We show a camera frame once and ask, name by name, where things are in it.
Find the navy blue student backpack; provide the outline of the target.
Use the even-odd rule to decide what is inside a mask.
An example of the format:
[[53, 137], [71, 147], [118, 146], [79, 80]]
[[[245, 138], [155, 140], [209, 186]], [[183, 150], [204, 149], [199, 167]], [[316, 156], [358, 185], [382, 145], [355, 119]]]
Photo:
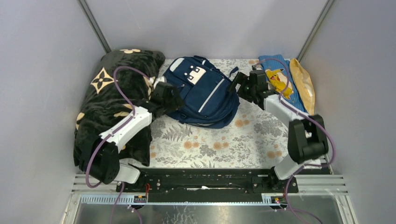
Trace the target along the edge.
[[234, 119], [240, 105], [232, 81], [207, 58], [184, 56], [175, 59], [163, 76], [175, 86], [185, 105], [167, 113], [183, 124], [221, 129]]

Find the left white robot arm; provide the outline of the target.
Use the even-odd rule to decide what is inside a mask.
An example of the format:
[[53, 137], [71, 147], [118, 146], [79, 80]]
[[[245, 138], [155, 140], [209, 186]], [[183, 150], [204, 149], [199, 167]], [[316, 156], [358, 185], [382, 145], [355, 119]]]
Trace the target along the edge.
[[145, 180], [138, 168], [120, 162], [119, 153], [139, 131], [148, 127], [156, 118], [174, 112], [184, 106], [177, 87], [158, 82], [151, 99], [137, 100], [132, 111], [116, 125], [99, 135], [90, 135], [83, 141], [78, 167], [103, 184], [126, 182], [134, 192], [144, 188]]

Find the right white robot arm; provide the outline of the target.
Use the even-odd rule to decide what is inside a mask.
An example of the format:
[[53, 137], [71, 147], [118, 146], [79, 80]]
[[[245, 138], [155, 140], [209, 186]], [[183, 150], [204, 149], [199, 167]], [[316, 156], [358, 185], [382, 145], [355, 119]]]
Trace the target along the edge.
[[327, 135], [321, 116], [309, 116], [289, 104], [282, 92], [270, 89], [263, 70], [252, 70], [249, 75], [237, 72], [229, 90], [236, 90], [240, 98], [255, 103], [277, 117], [288, 128], [288, 154], [271, 168], [268, 186], [274, 192], [286, 187], [286, 179], [304, 165], [329, 151]]

